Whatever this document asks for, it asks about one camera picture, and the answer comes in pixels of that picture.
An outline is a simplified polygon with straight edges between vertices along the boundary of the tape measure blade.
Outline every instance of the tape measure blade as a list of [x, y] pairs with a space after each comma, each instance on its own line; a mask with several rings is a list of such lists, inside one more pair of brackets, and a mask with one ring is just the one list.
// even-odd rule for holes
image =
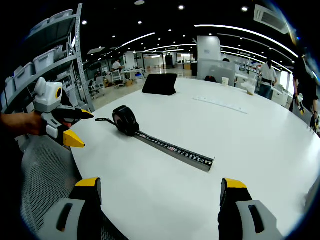
[[213, 165], [214, 159], [197, 154], [195, 152], [183, 149], [165, 141], [159, 140], [155, 137], [149, 136], [141, 131], [137, 131], [135, 136], [136, 139], [160, 150], [161, 152], [172, 156], [186, 164], [189, 164], [197, 169], [204, 172], [209, 172]]

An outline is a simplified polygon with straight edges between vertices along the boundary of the white round table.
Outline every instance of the white round table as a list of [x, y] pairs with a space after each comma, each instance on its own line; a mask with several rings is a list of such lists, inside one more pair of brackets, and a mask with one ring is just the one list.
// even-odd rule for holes
[[[94, 116], [112, 119], [113, 110], [126, 105], [146, 134], [215, 157], [209, 172], [105, 121], [82, 120], [72, 127], [86, 144], [72, 148], [76, 164], [83, 178], [101, 178], [106, 216], [130, 240], [218, 239], [221, 182], [231, 178], [242, 181], [288, 235], [319, 171], [319, 137], [284, 107], [238, 88], [178, 78], [175, 89], [172, 96], [137, 91]], [[195, 97], [236, 105], [247, 114]]]

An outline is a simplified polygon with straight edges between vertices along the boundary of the floor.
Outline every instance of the floor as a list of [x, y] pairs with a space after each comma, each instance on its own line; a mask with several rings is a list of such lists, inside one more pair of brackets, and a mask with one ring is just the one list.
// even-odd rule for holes
[[[178, 78], [195, 79], [195, 77], [192, 76], [191, 70], [184, 70], [179, 68], [173, 68], [173, 69], [152, 68], [147, 70], [147, 75], [148, 74], [177, 74]], [[117, 99], [120, 99], [126, 95], [129, 95], [131, 93], [141, 90], [144, 87], [145, 81], [146, 81], [145, 79], [140, 80], [135, 82], [131, 86], [124, 86], [124, 87], [120, 87], [119, 89], [115, 89], [114, 86], [102, 89], [98, 95], [98, 98], [92, 100], [95, 110], [98, 110], [103, 106]]]

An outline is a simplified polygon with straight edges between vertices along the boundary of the cup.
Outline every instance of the cup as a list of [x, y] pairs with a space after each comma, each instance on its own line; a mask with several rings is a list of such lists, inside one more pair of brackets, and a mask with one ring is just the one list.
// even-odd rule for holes
[[222, 85], [228, 86], [228, 84], [229, 84], [229, 78], [223, 76], [222, 77]]

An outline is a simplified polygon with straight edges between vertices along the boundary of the white shirt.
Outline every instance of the white shirt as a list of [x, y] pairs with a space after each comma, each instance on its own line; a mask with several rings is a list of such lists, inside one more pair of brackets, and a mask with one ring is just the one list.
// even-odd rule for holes
[[115, 61], [115, 63], [112, 65], [112, 68], [114, 69], [114, 70], [117, 70], [118, 68], [120, 68], [121, 67], [121, 64], [120, 64], [120, 62], [118, 62], [118, 61]]
[[275, 78], [277, 77], [277, 74], [276, 74], [276, 71], [275, 71], [275, 69], [273, 67], [269, 68], [268, 64], [264, 63], [264, 64], [262, 64], [260, 71], [262, 72], [262, 77], [264, 79], [271, 80], [272, 82], [275, 81]]

